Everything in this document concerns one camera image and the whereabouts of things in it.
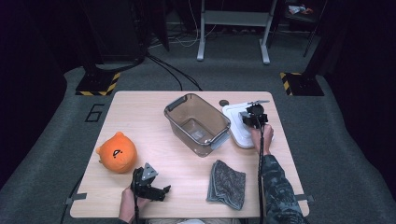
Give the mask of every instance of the black equipment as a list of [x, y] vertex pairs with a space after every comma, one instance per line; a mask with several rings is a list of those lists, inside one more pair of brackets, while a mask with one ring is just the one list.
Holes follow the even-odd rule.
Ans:
[[142, 0], [79, 0], [103, 63], [144, 60], [149, 11]]
[[260, 200], [260, 224], [263, 223], [264, 219], [264, 206], [263, 206], [263, 193], [262, 193], [262, 153], [264, 151], [264, 136], [263, 136], [263, 127], [265, 122], [268, 122], [267, 115], [264, 114], [264, 108], [261, 103], [268, 103], [268, 101], [256, 101], [248, 103], [251, 105], [247, 107], [247, 112], [241, 112], [240, 115], [242, 117], [242, 121], [248, 127], [254, 127], [255, 129], [260, 129], [261, 132], [261, 140], [260, 140], [260, 156], [259, 156], [259, 172], [258, 172], [258, 180], [259, 180], [259, 200]]
[[156, 189], [151, 186], [155, 176], [158, 173], [148, 164], [145, 168], [140, 167], [134, 169], [134, 176], [132, 178], [131, 190], [134, 193], [134, 218], [135, 223], [139, 223], [139, 207], [137, 206], [137, 198], [150, 199], [152, 201], [163, 201], [165, 194], [169, 192], [171, 186], [163, 189]]
[[247, 112], [241, 112], [242, 121], [248, 127], [260, 129], [261, 126], [268, 122], [267, 115], [264, 114], [264, 108], [260, 105], [260, 101], [249, 103], [251, 106], [247, 108]]

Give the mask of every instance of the small dark object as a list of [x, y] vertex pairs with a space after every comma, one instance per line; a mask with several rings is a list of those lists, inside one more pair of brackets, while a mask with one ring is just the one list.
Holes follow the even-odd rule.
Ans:
[[267, 115], [264, 114], [264, 108], [257, 102], [250, 103], [251, 106], [247, 108], [247, 112], [241, 112], [242, 121], [248, 127], [260, 129], [268, 122]]
[[165, 194], [169, 192], [171, 186], [163, 189], [156, 189], [151, 186], [158, 173], [146, 163], [145, 169], [140, 167], [134, 169], [134, 177], [131, 183], [131, 190], [136, 197], [150, 199], [152, 201], [163, 201]]

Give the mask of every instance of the yellow black tape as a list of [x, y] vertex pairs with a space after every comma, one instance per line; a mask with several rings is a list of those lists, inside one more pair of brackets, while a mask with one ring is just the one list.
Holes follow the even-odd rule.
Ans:
[[117, 73], [111, 80], [111, 84], [106, 91], [76, 91], [76, 95], [96, 96], [96, 95], [110, 95], [116, 88], [117, 81], [120, 78], [120, 73]]
[[280, 78], [282, 78], [283, 87], [285, 88], [286, 94], [293, 95], [293, 92], [291, 90], [290, 84], [287, 79], [287, 75], [300, 76], [301, 73], [280, 73]]

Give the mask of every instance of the plastic storage bin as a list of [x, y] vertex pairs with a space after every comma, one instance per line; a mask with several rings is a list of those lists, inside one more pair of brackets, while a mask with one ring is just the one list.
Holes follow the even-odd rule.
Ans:
[[173, 133], [199, 157], [209, 155], [230, 137], [230, 120], [194, 93], [176, 99], [163, 113]]

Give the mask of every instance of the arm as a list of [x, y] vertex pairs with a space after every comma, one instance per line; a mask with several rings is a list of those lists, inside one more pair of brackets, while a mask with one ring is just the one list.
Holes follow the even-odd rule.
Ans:
[[[271, 125], [263, 127], [264, 148], [262, 158], [262, 179], [266, 201], [266, 223], [308, 223], [294, 196], [293, 188], [285, 172], [271, 155], [270, 146], [274, 130]], [[260, 153], [260, 130], [251, 129], [254, 147]]]
[[[143, 208], [149, 202], [148, 199], [137, 199], [137, 206]], [[126, 188], [121, 194], [120, 213], [117, 223], [132, 223], [134, 220], [134, 193], [130, 188]]]

